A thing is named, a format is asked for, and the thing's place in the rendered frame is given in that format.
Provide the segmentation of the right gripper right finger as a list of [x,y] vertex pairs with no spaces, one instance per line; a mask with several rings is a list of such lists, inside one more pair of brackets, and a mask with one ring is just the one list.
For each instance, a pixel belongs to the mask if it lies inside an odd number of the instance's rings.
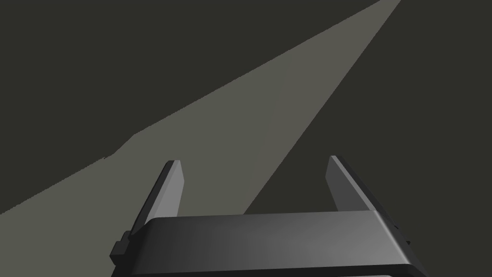
[[381,203],[341,157],[329,157],[325,179],[338,211],[383,211]]

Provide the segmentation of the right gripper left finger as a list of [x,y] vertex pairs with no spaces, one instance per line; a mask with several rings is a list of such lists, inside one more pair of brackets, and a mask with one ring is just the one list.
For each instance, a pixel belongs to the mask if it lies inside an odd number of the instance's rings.
[[176,217],[184,183],[181,161],[168,161],[145,200],[132,226],[131,235],[136,234],[153,218]]

